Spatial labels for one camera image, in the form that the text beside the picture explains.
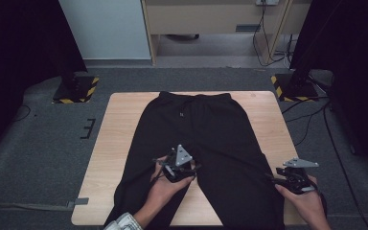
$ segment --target wooden table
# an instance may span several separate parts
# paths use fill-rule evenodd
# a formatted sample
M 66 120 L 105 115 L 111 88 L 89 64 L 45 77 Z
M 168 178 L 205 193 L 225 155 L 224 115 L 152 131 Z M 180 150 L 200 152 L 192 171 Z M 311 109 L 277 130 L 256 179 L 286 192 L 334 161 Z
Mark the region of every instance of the wooden table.
M 223 92 L 180 92 L 177 94 L 219 94 Z M 262 152 L 275 168 L 297 153 L 292 144 L 273 93 L 269 91 L 229 92 L 246 111 Z M 103 124 L 82 182 L 79 198 L 89 198 L 86 205 L 76 205 L 75 225 L 103 225 L 113 207 L 113 195 L 122 178 L 127 153 L 145 106 L 158 92 L 115 93 L 110 97 Z M 295 208 L 286 201 L 285 224 L 304 224 Z M 194 181 L 178 208 L 172 225 L 221 225 L 211 204 Z

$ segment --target white cabinet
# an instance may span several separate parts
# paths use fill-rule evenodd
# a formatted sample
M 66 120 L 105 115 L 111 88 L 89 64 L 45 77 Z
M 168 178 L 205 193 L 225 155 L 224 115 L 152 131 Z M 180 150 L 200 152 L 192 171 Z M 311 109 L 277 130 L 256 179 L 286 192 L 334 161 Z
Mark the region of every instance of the white cabinet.
M 150 60 L 140 0 L 59 0 L 59 3 L 85 60 Z

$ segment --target yellow and black warning tape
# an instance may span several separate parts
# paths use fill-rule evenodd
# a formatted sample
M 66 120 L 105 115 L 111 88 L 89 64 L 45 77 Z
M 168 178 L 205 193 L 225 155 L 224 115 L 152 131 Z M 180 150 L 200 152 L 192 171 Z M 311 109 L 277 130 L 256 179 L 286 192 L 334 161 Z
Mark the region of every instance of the yellow and black warning tape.
M 274 89 L 276 90 L 276 94 L 280 102 L 315 102 L 314 99 L 311 99 L 309 97 L 285 97 L 276 76 L 271 76 L 271 82 L 274 85 Z
M 54 104 L 74 104 L 74 103 L 87 103 L 89 102 L 89 100 L 92 97 L 92 94 L 95 91 L 95 88 L 97 87 L 98 81 L 100 80 L 100 78 L 94 78 L 91 82 L 91 86 L 89 88 L 89 90 L 86 93 L 86 96 L 84 98 L 80 98 L 80 99 L 58 99 L 58 100 L 53 100 Z

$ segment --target human hand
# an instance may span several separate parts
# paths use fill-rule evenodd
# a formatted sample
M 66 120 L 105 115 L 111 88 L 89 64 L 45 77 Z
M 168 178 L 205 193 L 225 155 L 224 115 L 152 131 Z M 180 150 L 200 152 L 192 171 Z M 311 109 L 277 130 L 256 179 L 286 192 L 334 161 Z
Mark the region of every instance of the human hand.
M 162 157 L 157 160 L 164 161 L 165 159 L 166 157 Z M 163 175 L 161 169 L 161 165 L 156 163 L 155 171 L 150 178 L 150 182 L 153 181 L 156 176 L 158 178 L 155 179 L 154 184 L 149 191 L 148 199 L 146 200 L 145 205 L 143 205 L 143 207 L 134 215 L 134 218 L 143 229 L 148 226 L 151 220 L 170 201 L 175 193 L 188 186 L 194 179 L 191 176 L 186 177 L 176 183 L 171 183 L 166 176 L 161 176 Z
M 167 157 L 161 157 L 157 159 L 157 162 L 164 161 Z M 155 165 L 155 171 L 150 178 L 152 181 L 159 172 L 162 170 L 162 166 L 159 163 Z M 187 185 L 193 181 L 194 177 L 186 177 L 178 182 L 171 183 L 166 176 L 163 176 L 163 172 L 156 178 L 153 186 L 151 187 L 148 195 L 148 200 L 154 201 L 158 205 L 166 205 L 175 193 L 185 188 Z
M 309 175 L 309 179 L 317 184 L 315 177 Z M 325 217 L 321 196 L 317 191 L 296 195 L 281 185 L 276 184 L 275 186 L 277 191 L 297 208 L 301 218 L 303 218 L 312 229 L 331 229 Z

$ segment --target electrical outlet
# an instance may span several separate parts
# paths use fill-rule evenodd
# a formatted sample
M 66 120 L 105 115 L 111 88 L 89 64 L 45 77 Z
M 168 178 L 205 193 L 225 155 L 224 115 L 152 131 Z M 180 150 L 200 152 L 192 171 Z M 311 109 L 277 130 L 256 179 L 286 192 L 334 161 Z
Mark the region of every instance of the electrical outlet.
M 279 5 L 279 0 L 256 0 L 256 5 L 267 5 L 267 6 L 275 6 Z

